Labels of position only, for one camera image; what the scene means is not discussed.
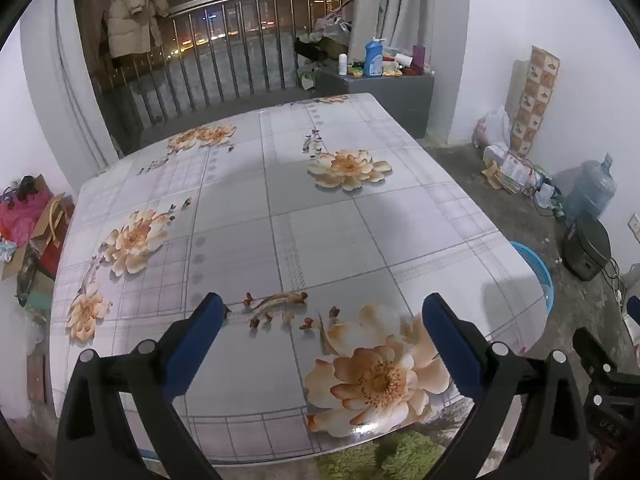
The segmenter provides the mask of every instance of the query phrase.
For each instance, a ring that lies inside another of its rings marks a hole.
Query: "metal railing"
[[[229,100],[294,88],[296,37],[343,1],[193,0],[172,7],[159,20],[162,45],[120,58],[97,84],[103,114],[113,118],[108,126],[139,137]]]

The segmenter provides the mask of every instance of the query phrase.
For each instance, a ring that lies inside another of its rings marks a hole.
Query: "wall socket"
[[[629,229],[631,229],[636,236],[636,240],[640,242],[640,217],[637,213],[633,213],[628,225]]]

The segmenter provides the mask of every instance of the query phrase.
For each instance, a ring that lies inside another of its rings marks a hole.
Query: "pink bag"
[[[0,230],[11,233],[11,240],[18,247],[24,245],[31,238],[31,233],[35,227],[40,214],[49,203],[50,194],[48,192],[38,192],[27,195],[25,202],[14,200],[14,207],[9,209],[8,204],[0,203]]]

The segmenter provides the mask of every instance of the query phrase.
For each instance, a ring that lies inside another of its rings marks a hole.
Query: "silver bolt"
[[[93,350],[91,350],[90,348],[87,348],[86,350],[82,350],[82,353],[80,354],[80,360],[83,363],[88,363],[93,358],[94,358]]]
[[[500,343],[500,342],[492,344],[491,350],[494,351],[494,354],[500,355],[500,356],[505,356],[509,353],[509,347],[504,343]]]
[[[151,354],[156,348],[156,342],[153,339],[145,339],[138,345],[138,352],[141,354]]]
[[[566,362],[566,355],[561,350],[554,350],[552,356],[554,358],[554,361],[558,363]]]

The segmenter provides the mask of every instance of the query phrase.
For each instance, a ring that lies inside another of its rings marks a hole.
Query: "concrete floor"
[[[580,366],[572,346],[575,330],[584,326],[609,353],[621,372],[639,373],[631,338],[604,277],[599,274],[590,282],[583,282],[563,263],[556,263],[561,258],[564,225],[553,217],[540,216],[532,199],[489,186],[481,174],[485,168],[482,152],[472,145],[438,148],[426,143],[426,151],[460,184],[508,240],[535,251],[551,274],[553,310],[542,337],[527,356],[543,359],[552,350],[562,349],[569,356],[580,396],[584,399],[590,379]]]

